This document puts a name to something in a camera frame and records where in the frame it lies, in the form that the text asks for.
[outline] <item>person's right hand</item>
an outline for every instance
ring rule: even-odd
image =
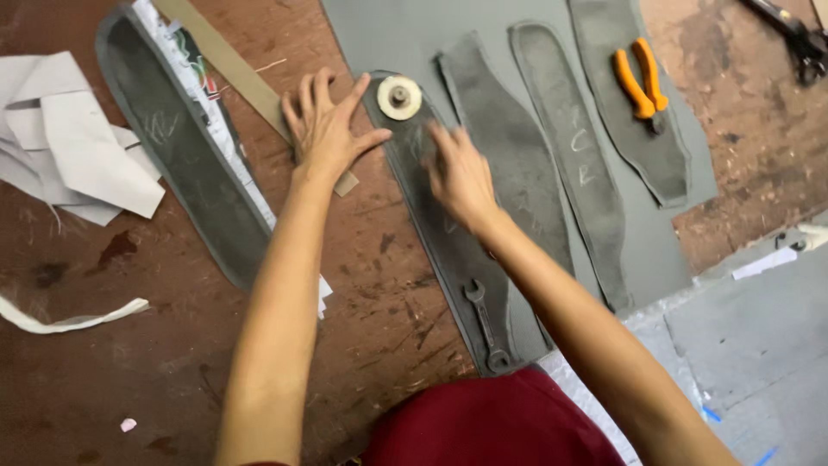
[[[435,121],[428,125],[437,154],[424,160],[431,192],[469,233],[477,235],[499,215],[489,162],[477,152],[462,127],[451,134]]]

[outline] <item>white polishing wheel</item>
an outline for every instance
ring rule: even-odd
[[[414,80],[403,75],[389,76],[377,88],[379,108],[391,119],[406,120],[422,105],[422,92]]]

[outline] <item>orange handle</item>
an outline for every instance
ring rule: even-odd
[[[627,52],[621,49],[615,51],[615,76],[618,77],[621,87],[627,92],[629,98],[633,100],[636,105],[635,118],[650,119],[656,114],[656,108],[652,101],[641,90],[638,81],[635,80],[633,71],[629,67],[629,60],[627,60]]]
[[[639,37],[633,43],[633,53],[638,58],[638,63],[641,64],[641,71],[644,74],[644,89],[647,91],[647,97],[656,105],[656,111],[662,111],[667,108],[670,100],[662,94],[662,90],[658,85],[658,65],[656,65],[656,57],[652,54],[650,44],[647,39]]]

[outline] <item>wooden workbench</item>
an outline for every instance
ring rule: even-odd
[[[94,55],[115,0],[11,0],[0,55],[70,50],[110,121],[124,119]],[[351,84],[316,0],[195,0],[277,91],[330,66]],[[674,221],[696,270],[828,207],[828,83],[797,87],[783,42],[735,0],[643,0],[662,63],[705,127],[720,196]],[[785,2],[808,18],[808,0]],[[274,211],[291,171],[284,142],[232,89],[222,91]],[[358,131],[367,130],[362,113]],[[305,464],[364,446],[371,424],[410,394],[474,367],[380,151],[335,198],[322,273],[335,294],[320,322],[308,388]],[[44,321],[106,313],[132,298],[152,309],[55,336],[0,322],[0,450],[9,464],[208,464],[247,297],[210,258],[167,193],[149,221],[101,228],[0,183],[0,294]],[[137,428],[123,434],[125,417]]]

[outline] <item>brown wooden table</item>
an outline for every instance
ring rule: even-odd
[[[70,50],[114,124],[124,119],[94,55],[114,0],[0,5],[0,55]],[[316,0],[194,0],[277,91],[330,66],[352,80]],[[797,87],[783,42],[735,0],[643,0],[653,45],[705,127],[720,196],[674,220],[696,270],[828,207],[828,83]],[[807,0],[787,6],[813,22]],[[274,211],[291,171],[284,142],[222,91]],[[369,128],[364,112],[359,131]],[[325,232],[326,299],[308,388],[305,464],[364,446],[371,424],[410,394],[475,376],[399,188],[380,151],[353,169]],[[9,464],[208,464],[233,344],[247,306],[167,193],[153,219],[102,228],[0,184],[0,294],[44,321],[105,313],[135,297],[145,313],[65,335],[0,322],[0,450]],[[123,434],[118,424],[134,418]]]

